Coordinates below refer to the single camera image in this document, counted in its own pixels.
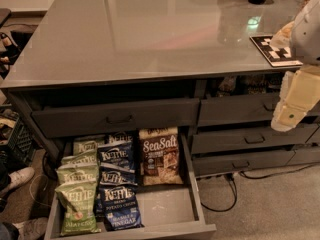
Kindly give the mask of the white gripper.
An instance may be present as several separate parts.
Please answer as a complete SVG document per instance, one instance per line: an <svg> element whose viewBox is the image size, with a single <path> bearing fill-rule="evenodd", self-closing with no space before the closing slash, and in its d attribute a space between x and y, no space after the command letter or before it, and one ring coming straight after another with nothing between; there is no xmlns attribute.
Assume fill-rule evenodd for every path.
<svg viewBox="0 0 320 240"><path fill-rule="evenodd" d="M276 48L293 47L291 21L273 35L270 45ZM279 132L294 129L320 100L320 67L303 65L296 72L287 71L283 78L281 102L278 103L271 120L271 128Z"/></svg>

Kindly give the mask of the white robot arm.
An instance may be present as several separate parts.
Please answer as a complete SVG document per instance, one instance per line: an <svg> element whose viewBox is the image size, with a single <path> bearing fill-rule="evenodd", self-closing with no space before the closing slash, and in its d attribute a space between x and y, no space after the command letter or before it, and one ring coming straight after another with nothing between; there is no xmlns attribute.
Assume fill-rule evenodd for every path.
<svg viewBox="0 0 320 240"><path fill-rule="evenodd" d="M303 65L294 73L287 71L271 128L287 132L320 101L320 0L309 0L295 19L271 39L277 48L289 47Z"/></svg>

